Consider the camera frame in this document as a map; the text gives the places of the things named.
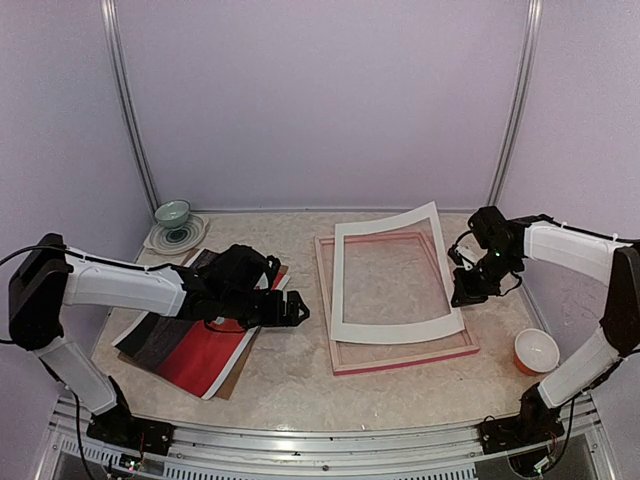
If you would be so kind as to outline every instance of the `wooden frame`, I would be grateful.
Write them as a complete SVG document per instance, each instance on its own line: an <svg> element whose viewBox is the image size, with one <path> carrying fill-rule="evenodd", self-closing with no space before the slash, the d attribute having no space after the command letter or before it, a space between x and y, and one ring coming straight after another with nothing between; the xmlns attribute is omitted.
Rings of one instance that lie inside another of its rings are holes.
<svg viewBox="0 0 640 480"><path fill-rule="evenodd" d="M432 262L432 265L435 264L434 254L432 252L432 248L429 247L431 244L430 240L424 237L424 233L422 232L405 232L405 233L386 233L380 234L376 236L376 239L379 240L390 240L393 238L406 238L407 235L411 236L419 236L421 237L421 244L427 246L427 257L429 261ZM351 243L354 241L358 241L357 238L351 238L346 240L347 243ZM341 354L341 347L350 348L353 345L343 342L336 342L331 339L329 334L331 330L331 297L329 292L329 282L328 279L330 277L327 276L329 272L327 272L324 264L324 255L323 248L324 247L332 247L335 246L334 237L316 237L315 238L315 249L316 249L316 260L318 263L318 273L320 276L320 288L322 291L322 306L324 309L325 315L325 325L327 327L327 340L329 342L329 354L331 357L331 365L333 368L334 375L350 375L356 373L367 373L367 372L376 372L380 370L387 370L393 368L401 368L407 367L411 365L421 365L430 362L436 362L439 360L446 360L449 358L457 358L463 357L467 355L473 355L480 351L480 346L477 344L474 336L468 330L462 330L459 333L453 335L453 337L460 337L462 340L463 346L458 347L450 347L443 348L438 351L426 351L427 345L431 346L433 342L422 342L416 344L416 348L419 349L421 346L425 346L424 353L418 353L407 356L399 356L392 359L385 360L377 360L377 361L360 361L360 362L352 362L347 363ZM390 349L398 349L403 348L402 345L398 346L390 346Z"/></svg>
<svg viewBox="0 0 640 480"><path fill-rule="evenodd" d="M451 298L453 295L453 282L449 273L444 240L442 239L442 229L440 228L435 202L389 218L336 224L330 329L332 340L380 345L404 344L436 340L464 330L462 315L457 308L451 308L450 313L442 317L405 325L361 325L343 322L345 240L350 236L390 232L427 220L431 222L433 242L436 249L436 268L434 270L440 272L446 296ZM425 254L429 256L426 252L427 245L424 244L423 248L425 248Z"/></svg>

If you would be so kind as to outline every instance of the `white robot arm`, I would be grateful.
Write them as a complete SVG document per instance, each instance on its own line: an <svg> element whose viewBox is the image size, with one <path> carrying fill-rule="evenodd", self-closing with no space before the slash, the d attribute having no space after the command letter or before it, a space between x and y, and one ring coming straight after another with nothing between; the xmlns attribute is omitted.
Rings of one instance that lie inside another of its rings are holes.
<svg viewBox="0 0 640 480"><path fill-rule="evenodd" d="M298 292L271 290L280 261L233 245L200 268L143 266L91 256L45 235L9 284L9 333L92 413L87 434L99 440L166 454L173 427L133 417L115 381L104 375L60 324L64 305L105 305L204 321L234 318L244 329L297 326L309 317Z"/></svg>
<svg viewBox="0 0 640 480"><path fill-rule="evenodd" d="M454 307L501 296L500 281L524 270L523 259L550 262L594 278L609 287L605 313L595 333L557 370L527 390L516 417L483 422L485 453L545 441L561 435L560 408L580 392L609 378L640 344L640 242L619 240L558 224L538 215L506 220L496 207L471 216L470 231L487 253L475 262L458 245L449 256L454 270Z"/></svg>

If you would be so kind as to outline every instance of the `white border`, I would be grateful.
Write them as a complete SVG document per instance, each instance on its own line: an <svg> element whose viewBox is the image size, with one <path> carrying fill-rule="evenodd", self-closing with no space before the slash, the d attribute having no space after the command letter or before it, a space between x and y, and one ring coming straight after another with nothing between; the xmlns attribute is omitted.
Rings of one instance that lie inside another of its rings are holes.
<svg viewBox="0 0 640 480"><path fill-rule="evenodd" d="M335 226L333 263L333 296L331 308L331 340L368 344L417 343L448 337L464 330L464 321L457 308L443 317L406 325L358 325L343 323L344 312L344 239L349 235L372 235L397 230L424 220L431 221L440 275L447 298L453 295L442 228L435 202L389 218L366 222L338 223Z"/></svg>

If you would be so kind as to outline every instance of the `marble tabletop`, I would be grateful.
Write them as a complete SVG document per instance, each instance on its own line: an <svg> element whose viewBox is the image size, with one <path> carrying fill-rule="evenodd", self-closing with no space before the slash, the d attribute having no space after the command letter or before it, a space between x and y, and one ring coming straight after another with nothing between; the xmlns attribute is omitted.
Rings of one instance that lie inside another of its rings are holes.
<svg viewBox="0 0 640 480"><path fill-rule="evenodd" d="M204 425L292 431L381 430L479 420L517 412L519 398L538 378L513 364L513 341L533 325L519 291L462 309L478 354L446 361L335 377L329 358L314 237L339 222L388 213L210 214L200 245L223 251L233 243L278 256L289 266L312 316L294 329L263 330L230 400L193 397L117 358L111 341L139 315L114 309L93 353L99 368L122 387L134 414ZM441 214L445 243L466 230L467 216ZM138 261L180 263L145 250Z"/></svg>

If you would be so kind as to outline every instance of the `white bowl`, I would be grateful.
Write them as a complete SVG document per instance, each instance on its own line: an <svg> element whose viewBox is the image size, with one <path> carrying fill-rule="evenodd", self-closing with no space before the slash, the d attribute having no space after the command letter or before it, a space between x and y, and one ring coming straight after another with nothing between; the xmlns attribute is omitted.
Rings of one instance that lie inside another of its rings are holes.
<svg viewBox="0 0 640 480"><path fill-rule="evenodd" d="M191 205L186 200L171 200L156 210L154 217L158 225L173 229L184 225L189 220Z"/></svg>
<svg viewBox="0 0 640 480"><path fill-rule="evenodd" d="M537 328L527 328L516 337L516 364L528 374L548 373L558 366L560 350L551 336Z"/></svg>

